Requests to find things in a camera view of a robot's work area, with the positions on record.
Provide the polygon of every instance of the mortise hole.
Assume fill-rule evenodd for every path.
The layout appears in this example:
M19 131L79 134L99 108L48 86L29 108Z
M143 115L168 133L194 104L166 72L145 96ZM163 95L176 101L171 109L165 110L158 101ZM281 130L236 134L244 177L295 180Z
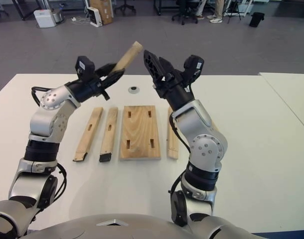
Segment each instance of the mortise hole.
M150 145L151 145L151 148L154 148L154 139L150 139Z

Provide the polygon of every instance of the wooden board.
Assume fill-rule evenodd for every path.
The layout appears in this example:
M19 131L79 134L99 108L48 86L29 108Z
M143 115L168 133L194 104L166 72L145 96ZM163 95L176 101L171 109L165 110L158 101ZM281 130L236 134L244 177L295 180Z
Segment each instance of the wooden board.
M87 156L88 150L90 149L94 134L98 128L98 124L101 119L103 108L94 108L87 126L83 132L82 138L80 139L79 145L76 150L76 155L73 161L83 161Z
M168 108L168 119L173 110ZM178 159L178 138L176 137L169 121L167 121L167 156L170 158Z
M106 128L104 131L104 136L101 145L100 159L99 159L100 162L107 162L111 160L114 139L116 136L117 117L118 117L118 107L110 108L108 112Z
M120 159L160 159L155 106L125 106Z

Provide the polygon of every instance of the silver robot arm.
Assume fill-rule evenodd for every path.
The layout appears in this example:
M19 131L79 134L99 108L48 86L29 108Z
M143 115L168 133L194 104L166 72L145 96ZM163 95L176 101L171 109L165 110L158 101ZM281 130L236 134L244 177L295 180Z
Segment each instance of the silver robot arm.
M227 140L213 125L208 112L199 100L195 100L192 92L191 84L200 76L204 60L191 55L184 63L183 72L148 51L144 52L144 61L153 78L154 89L173 109L169 119L172 129L190 153L185 171L169 190L173 222L198 238L260 238L212 216L217 191L215 183L227 150ZM177 129L184 135L187 144L180 138ZM179 182L182 190L176 191Z
M0 201L0 235L10 238L23 236L35 215L56 201L66 187L66 172L57 162L60 142L69 117L90 97L109 96L105 89L118 81L124 70L110 73L116 64L107 64L95 71L88 58L78 57L78 80L56 89L32 88L39 105L30 121L29 141L25 156L20 159L11 184L8 200ZM40 101L34 90L45 91ZM58 179L51 173L58 167L63 184L56 191Z

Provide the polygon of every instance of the black bag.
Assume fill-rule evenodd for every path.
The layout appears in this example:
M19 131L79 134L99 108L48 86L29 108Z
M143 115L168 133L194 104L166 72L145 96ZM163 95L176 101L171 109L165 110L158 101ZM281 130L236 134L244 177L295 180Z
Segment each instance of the black bag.
M261 20L264 20L265 14L262 12L255 12L252 15L252 20L250 22L251 27L257 27L260 24Z

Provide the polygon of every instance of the sneaker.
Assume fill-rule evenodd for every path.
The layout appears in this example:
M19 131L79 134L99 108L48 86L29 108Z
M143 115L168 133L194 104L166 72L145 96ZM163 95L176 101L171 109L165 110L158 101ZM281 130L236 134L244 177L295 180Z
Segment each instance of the sneaker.
M197 20L203 20L204 19L204 17L201 15L201 16L196 16L196 19Z
M214 18L216 18L216 15L213 14L213 15L207 16L206 18L207 18L207 19L214 19Z
M210 23L222 23L223 20L221 18L214 18L212 20L210 20Z

